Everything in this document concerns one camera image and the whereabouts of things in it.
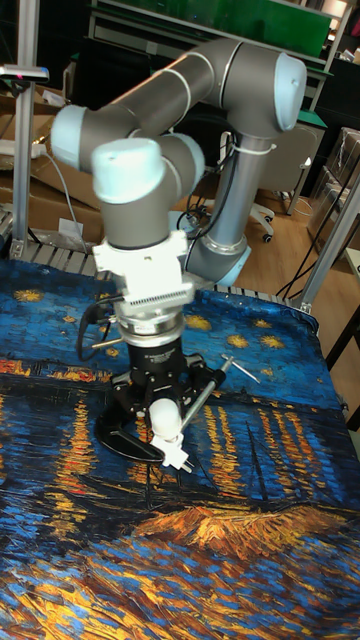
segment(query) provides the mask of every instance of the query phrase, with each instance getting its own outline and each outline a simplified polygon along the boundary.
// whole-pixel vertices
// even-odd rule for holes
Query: white cable
[[[171,171],[174,174],[174,178],[175,178],[175,182],[176,182],[176,197],[178,199],[180,199],[181,197],[181,192],[182,192],[182,182],[181,182],[181,178],[179,175],[178,170],[176,169],[176,167],[173,165],[173,163],[169,160],[169,158],[165,158],[165,156],[162,157],[164,162],[166,162],[166,164],[168,165],[169,169],[171,169]]]
[[[225,71],[224,71],[224,75],[223,75],[222,82],[221,82],[221,87],[220,87],[220,93],[219,93],[219,107],[220,107],[220,109],[223,108],[223,97],[224,97],[224,91],[225,91],[225,83],[226,83],[226,80],[227,80],[228,75],[229,75],[230,67],[231,67],[231,65],[233,63],[233,60],[234,60],[237,52],[239,51],[241,45],[242,45],[241,42],[239,42],[236,45],[236,47],[233,50],[229,60],[227,61],[227,64],[226,64],[226,67],[225,67]]]
[[[305,200],[305,198],[298,198],[298,200],[300,200],[301,202],[305,202],[305,204],[307,204],[307,206],[310,207],[311,213],[305,213],[305,211],[300,211],[300,209],[295,209],[295,208],[294,208],[294,211],[297,211],[297,213],[301,213],[301,215],[306,216],[306,217],[309,218],[312,215],[312,206],[311,206],[310,202]]]
[[[215,71],[214,71],[214,67],[212,66],[210,60],[208,60],[206,56],[204,56],[202,53],[199,53],[198,51],[190,51],[189,53],[186,54],[187,58],[189,56],[197,56],[198,58],[202,58],[206,62],[206,64],[208,65],[208,67],[211,70],[211,75],[213,77],[213,86],[214,86],[214,84],[215,84]]]
[[[82,237],[82,235],[81,235],[81,231],[80,231],[79,223],[78,223],[78,221],[76,220],[76,215],[75,215],[75,213],[74,213],[74,209],[72,208],[72,205],[71,205],[71,202],[70,202],[69,190],[68,190],[67,185],[66,185],[66,182],[65,182],[65,180],[64,180],[64,176],[63,176],[63,174],[61,173],[61,171],[60,171],[59,167],[57,166],[57,164],[56,164],[56,162],[55,162],[54,158],[52,158],[52,157],[51,157],[51,155],[50,155],[49,153],[44,153],[44,156],[46,156],[49,160],[51,160],[51,162],[53,163],[53,165],[54,165],[54,167],[55,167],[56,171],[57,171],[57,172],[58,172],[58,174],[59,174],[59,178],[60,178],[60,180],[61,180],[61,182],[62,182],[62,185],[63,185],[63,187],[64,187],[65,196],[66,196],[66,200],[67,200],[67,203],[68,203],[68,206],[69,206],[69,210],[70,210],[70,213],[71,213],[71,215],[72,215],[72,219],[74,220],[74,224],[75,224],[76,232],[77,232],[77,234],[78,234],[78,236],[79,236],[79,238],[80,238],[80,241],[81,241],[81,244],[82,244],[82,246],[83,246],[84,252],[85,252],[85,254],[87,254],[86,244],[85,244],[85,242],[84,242],[84,238],[83,238],[83,237]]]
[[[233,149],[238,153],[247,153],[249,156],[266,156],[270,151],[276,149],[276,144],[272,144],[269,149],[264,149],[263,151],[253,151],[251,149],[245,149],[244,147],[236,147],[233,145]]]
[[[176,71],[175,69],[164,69],[163,73],[173,73],[175,76],[177,76],[181,82],[183,83],[185,89],[186,89],[186,94],[187,94],[187,105],[185,107],[185,111],[183,113],[183,115],[181,116],[180,120],[178,120],[178,122],[176,124],[179,124],[179,122],[181,122],[181,120],[183,118],[185,118],[187,112],[189,111],[190,107],[191,107],[191,89],[189,86],[188,81],[186,80],[186,78],[184,78],[184,76],[179,73],[179,71]]]

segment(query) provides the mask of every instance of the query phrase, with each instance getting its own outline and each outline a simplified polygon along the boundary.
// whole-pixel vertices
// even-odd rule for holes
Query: wooden floor
[[[282,203],[272,194],[259,199],[276,211],[284,211]],[[299,210],[309,213],[309,207],[300,202]],[[311,244],[306,225],[309,218],[294,212],[292,216],[277,213],[273,221],[274,236],[269,244],[262,240],[263,230],[256,222],[249,221],[246,236],[252,253],[241,272],[236,286],[268,294],[277,291],[292,279],[302,258]],[[317,258],[314,250],[307,263]],[[306,278],[299,280],[291,293],[301,289]],[[360,286],[347,264],[333,267],[328,273],[314,301],[312,313],[320,324],[320,342],[326,357],[335,340],[354,313],[360,301]],[[355,340],[348,345],[332,369],[335,389],[345,396],[350,415],[360,401],[360,351]]]

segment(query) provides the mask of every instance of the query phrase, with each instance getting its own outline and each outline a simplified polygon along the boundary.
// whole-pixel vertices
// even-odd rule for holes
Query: black base
[[[129,347],[134,367],[129,374],[112,378],[113,401],[99,416],[95,433],[98,440],[114,453],[138,462],[161,464],[164,460],[163,452],[129,434],[125,430],[126,426],[141,415],[151,427],[149,407],[160,398],[174,400],[181,417],[184,418],[189,407],[210,380],[215,376],[217,382],[221,383],[223,378],[207,367],[199,354],[185,357],[181,351],[180,340],[172,343],[172,346],[167,345],[166,352],[170,354],[169,358],[163,362],[160,362],[161,358],[156,358],[152,364],[150,359],[146,358],[145,367],[141,362],[144,354],[140,351],[145,350],[139,349],[134,352],[134,347]],[[174,365],[174,370],[170,368],[170,364]]]

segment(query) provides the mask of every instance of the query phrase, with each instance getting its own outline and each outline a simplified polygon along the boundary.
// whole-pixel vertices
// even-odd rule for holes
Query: orange patch
[[[271,324],[269,322],[266,322],[266,320],[255,320],[254,325],[255,327],[260,327],[263,329],[271,329]]]
[[[36,291],[35,289],[23,289],[14,292],[14,298],[18,302],[40,302],[44,297],[42,291]]]
[[[116,358],[116,356],[119,355],[119,352],[117,349],[113,349],[113,347],[110,347],[109,349],[106,349],[106,354],[108,356],[111,356],[112,358]]]
[[[185,322],[190,329],[201,329],[202,331],[209,331],[211,329],[210,322],[202,316],[187,316]]]
[[[30,367],[23,369],[21,360],[0,360],[0,373],[12,373],[13,375],[28,378],[30,375]]]
[[[260,341],[266,347],[270,347],[270,349],[283,349],[285,346],[284,343],[275,336],[263,336],[262,338],[260,338]]]
[[[237,347],[238,349],[245,349],[249,346],[246,338],[240,335],[228,336],[227,343],[231,344],[232,347]]]

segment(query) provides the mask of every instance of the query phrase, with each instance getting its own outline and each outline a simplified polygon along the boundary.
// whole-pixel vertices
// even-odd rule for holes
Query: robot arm
[[[195,291],[190,274],[224,284],[236,279],[249,253],[243,232],[266,155],[272,140],[295,125],[305,80],[303,63],[284,53],[219,40],[99,111],[69,106],[56,117],[54,154],[93,174],[106,234],[95,260],[98,270],[113,273],[120,294],[114,309],[130,372],[114,377],[114,405],[97,425],[112,450],[190,470],[183,430],[229,366],[212,371],[201,356],[182,352],[182,307]],[[168,212],[201,179],[204,156],[188,136],[161,134],[199,100],[227,111],[239,142],[211,223],[189,247],[183,231],[169,232]],[[136,414],[145,415],[152,445],[125,431]]]
[[[136,189],[126,203],[115,203],[114,193],[109,195],[104,189],[98,193],[104,203],[107,235],[108,229],[114,229],[115,209],[108,206],[111,197],[112,204],[126,205],[121,208],[123,214],[120,207],[117,213],[125,221],[120,225],[117,217],[121,237],[133,232],[138,236],[134,246],[144,246],[141,231],[147,235],[151,229],[149,244],[154,244],[167,235],[166,206],[189,192],[190,184],[200,179],[203,166],[202,152],[194,141],[183,137],[180,143],[179,138],[157,136],[178,123],[200,100],[225,109],[229,124],[241,135],[241,144],[222,175],[214,206],[216,222],[192,247],[187,268],[214,282],[229,284],[249,253],[243,232],[271,141],[295,125],[305,82],[304,64],[285,53],[234,40],[213,41],[186,53],[99,111],[76,106],[63,109],[52,130],[53,151],[63,162],[93,173],[93,152],[99,147],[123,139],[155,138],[165,152],[165,197],[164,185],[141,203]],[[146,207],[146,228],[143,222],[138,224],[139,218],[145,220],[139,204]]]

